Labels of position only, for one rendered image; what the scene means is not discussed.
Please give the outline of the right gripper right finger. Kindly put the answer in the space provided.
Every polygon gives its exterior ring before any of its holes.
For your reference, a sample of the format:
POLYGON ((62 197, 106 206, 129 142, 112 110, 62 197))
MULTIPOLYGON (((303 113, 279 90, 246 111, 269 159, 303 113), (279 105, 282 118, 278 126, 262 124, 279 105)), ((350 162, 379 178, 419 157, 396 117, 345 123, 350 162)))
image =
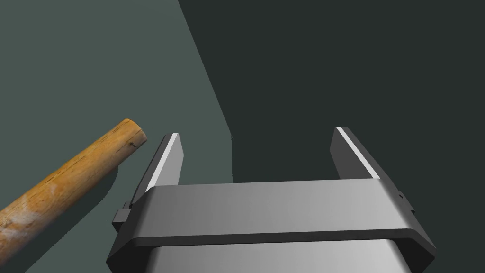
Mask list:
POLYGON ((347 127, 334 130, 330 153, 340 179, 390 179, 347 127))

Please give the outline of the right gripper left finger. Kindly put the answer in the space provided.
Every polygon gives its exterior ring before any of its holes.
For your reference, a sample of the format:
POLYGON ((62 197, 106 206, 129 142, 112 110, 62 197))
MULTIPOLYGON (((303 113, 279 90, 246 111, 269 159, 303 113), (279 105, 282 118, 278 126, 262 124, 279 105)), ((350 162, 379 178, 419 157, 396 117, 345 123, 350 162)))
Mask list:
POLYGON ((130 206, 133 206, 152 187, 179 184, 183 158, 179 133, 167 133, 148 164, 130 201, 130 206))

